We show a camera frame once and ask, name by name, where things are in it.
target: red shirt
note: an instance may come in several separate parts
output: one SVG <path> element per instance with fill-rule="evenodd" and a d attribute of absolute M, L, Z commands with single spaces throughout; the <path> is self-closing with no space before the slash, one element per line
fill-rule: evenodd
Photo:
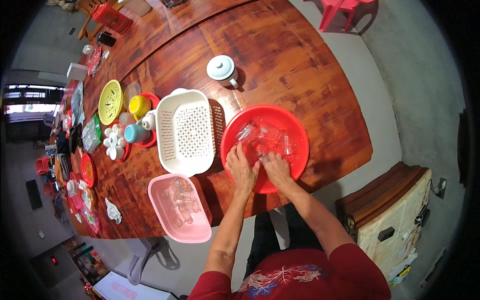
<path fill-rule="evenodd" d="M 330 259 L 316 249 L 272 254 L 261 261 L 232 293 L 230 278 L 217 271 L 203 273 L 189 300 L 220 299 L 390 299 L 378 267 L 355 244 L 336 248 Z"/>

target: white box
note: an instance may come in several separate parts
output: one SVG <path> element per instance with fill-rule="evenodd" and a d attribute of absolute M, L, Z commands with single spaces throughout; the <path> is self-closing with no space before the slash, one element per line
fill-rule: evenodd
<path fill-rule="evenodd" d="M 78 63 L 70 63 L 70 67 L 67 71 L 67 78 L 83 81 L 85 77 L 87 77 L 88 67 L 84 65 L 80 65 Z"/>
<path fill-rule="evenodd" d="M 143 284 L 133 286 L 128 279 L 110 272 L 93 286 L 107 300 L 175 300 L 169 292 Z"/>

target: red plastic stool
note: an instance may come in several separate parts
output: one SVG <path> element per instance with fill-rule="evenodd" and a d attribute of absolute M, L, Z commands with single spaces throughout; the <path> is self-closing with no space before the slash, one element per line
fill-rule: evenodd
<path fill-rule="evenodd" d="M 38 175 L 43 175 L 50 169 L 50 158 L 39 158 L 35 162 L 35 171 Z"/>

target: blue cup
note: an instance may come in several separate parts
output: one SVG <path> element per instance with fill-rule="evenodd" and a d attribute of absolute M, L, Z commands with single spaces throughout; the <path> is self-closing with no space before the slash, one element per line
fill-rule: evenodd
<path fill-rule="evenodd" d="M 135 124 L 130 124 L 125 127 L 123 134 L 127 142 L 143 142 L 150 137 L 150 131 L 143 128 L 140 122 L 142 122 L 142 120 L 138 120 Z"/>

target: red plastic chair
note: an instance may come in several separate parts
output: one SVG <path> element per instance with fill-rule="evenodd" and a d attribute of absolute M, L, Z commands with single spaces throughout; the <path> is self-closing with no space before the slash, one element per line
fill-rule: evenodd
<path fill-rule="evenodd" d="M 348 12 L 347 24 L 345 24 L 344 28 L 344 30 L 347 31 L 350 27 L 350 23 L 352 22 L 357 5 L 360 2 L 370 3 L 373 1 L 374 0 L 322 0 L 322 4 L 324 6 L 324 15 L 322 17 L 322 21 L 320 22 L 320 32 L 324 32 L 325 29 L 327 29 L 338 10 Z"/>
<path fill-rule="evenodd" d="M 50 169 L 50 158 L 39 158 L 35 162 L 35 171 L 38 175 L 43 175 Z"/>
<path fill-rule="evenodd" d="M 43 185 L 43 192 L 44 192 L 45 195 L 47 195 L 48 197 L 55 196 L 56 194 L 59 193 L 59 192 L 57 191 L 57 189 L 55 188 L 55 183 L 54 183 L 54 182 L 45 183 L 45 184 Z"/>

